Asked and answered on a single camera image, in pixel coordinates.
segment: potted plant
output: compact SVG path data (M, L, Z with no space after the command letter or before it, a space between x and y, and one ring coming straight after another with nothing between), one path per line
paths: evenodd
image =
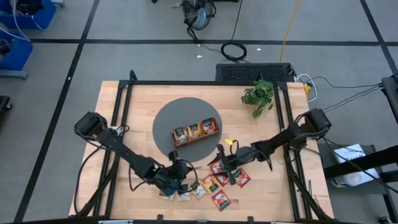
M265 107L271 110L273 106L271 103L273 96L273 84L264 80L259 80L254 81L254 88L247 88L244 90L244 96L242 96L241 99L244 104L258 105L258 108L253 111L253 118L257 118L261 115Z

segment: yellow cable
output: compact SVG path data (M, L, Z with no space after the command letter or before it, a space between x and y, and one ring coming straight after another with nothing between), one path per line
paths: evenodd
M297 0L296 7L294 8L292 18L290 19L290 24L289 24L289 27L287 28L287 31L285 34L284 43L282 44L282 51L280 52L279 63L282 63L282 58L284 57L286 38L287 38L287 36L289 36L290 29L292 28L292 25L293 25L294 17L296 16L296 12L300 6L300 2L301 2L301 0Z

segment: wooden table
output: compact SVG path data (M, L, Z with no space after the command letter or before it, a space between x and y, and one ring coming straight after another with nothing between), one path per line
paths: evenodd
M118 82L103 82L96 106L96 112L111 120ZM301 83L288 83L289 96L294 118L308 110L307 98ZM249 146L251 142L269 139L280 132L275 106L265 111L261 117L252 117L253 107L244 105L240 97L247 86L192 86L192 85L134 85L132 88L127 125L130 126L124 136L124 143L137 154L153 157L165 166L170 161L155 145L152 136L152 124L158 111L168 102L182 97L196 97L207 101L219 112L223 120L221 142L226 149L229 145L225 139L237 139L240 146ZM282 110L285 113L284 97L280 92ZM122 112L119 112L118 124ZM315 141L308 141L308 148L318 150ZM94 150L87 145L84 158ZM200 179L210 174L206 166L216 155L215 150L201 161L193 165L197 169ZM95 154L83 169L80 189L78 193L78 208L81 209L98 186L104 151ZM307 183L312 181L312 194L316 197L321 208L333 217L326 180L319 155L302 150L303 169ZM158 197L159 190L153 185L142 185L135 192L129 189L127 175L128 164L121 161L111 218L115 219L145 219L155 220L162 214L165 220L226 220L245 221L253 216L255 221L293 221L290 202L287 173L284 165L283 150L277 149L271 155L274 171L271 172L266 162L252 162L242 166L252 180L242 189L237 186L226 185L222 189L231 199L232 204L219 212L211 196L205 195L201 200L194 196L190 202L169 202ZM132 174L132 184L135 186L141 180ZM193 174L185 180L194 181ZM104 213L108 191L105 190L100 214ZM300 194L297 194L301 217L305 217Z

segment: blue bin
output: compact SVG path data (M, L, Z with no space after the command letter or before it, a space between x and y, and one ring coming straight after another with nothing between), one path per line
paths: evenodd
M22 34L19 32L10 33L22 37ZM3 60L0 60L0 69L21 71L32 52L32 44L29 41L12 37L3 31L0 31L0 39L6 40L9 43L12 42L10 52Z
M38 11L33 16L20 15L18 12L16 12L18 26L21 29L46 29L55 14L56 7L51 0L32 1L41 2L44 9ZM0 14L0 22L2 22L9 29L17 28L17 26L15 25L14 16L12 15L10 0L0 0L0 11L6 13Z

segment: gray floor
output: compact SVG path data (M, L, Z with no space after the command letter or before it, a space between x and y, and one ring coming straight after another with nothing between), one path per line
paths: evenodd
M182 12L172 9L177 1L99 0L88 38L188 40ZM398 1L366 2L384 40L398 41ZM66 0L66 8L58 8L47 30L26 34L35 39L80 39L93 3ZM198 33L200 39L227 40L232 35L239 4L216 6L217 15ZM283 40L294 6L294 0L245 0L235 39ZM289 40L377 41L359 0L302 0ZM279 45L246 47L250 62L279 60ZM29 79L0 79L0 95L9 95L14 104L0 133L0 223L11 222L16 215L76 48L77 44L34 44L24 67ZM398 47L388 49L398 62ZM288 45L284 61L292 63L297 73L321 75L335 85L373 84L391 75L380 46ZM85 146L73 133L73 125L94 110L102 81L126 79L130 69L140 80L214 80L217 63L229 62L194 44L85 44L24 220L68 215ZM319 96L311 108L325 108L360 91L335 89L319 79L315 84ZM398 144L398 125L380 91L333 110L328 117L333 123L328 137L333 141L374 144L379 150ZM381 196L335 190L330 196L340 220L376 223L387 215Z

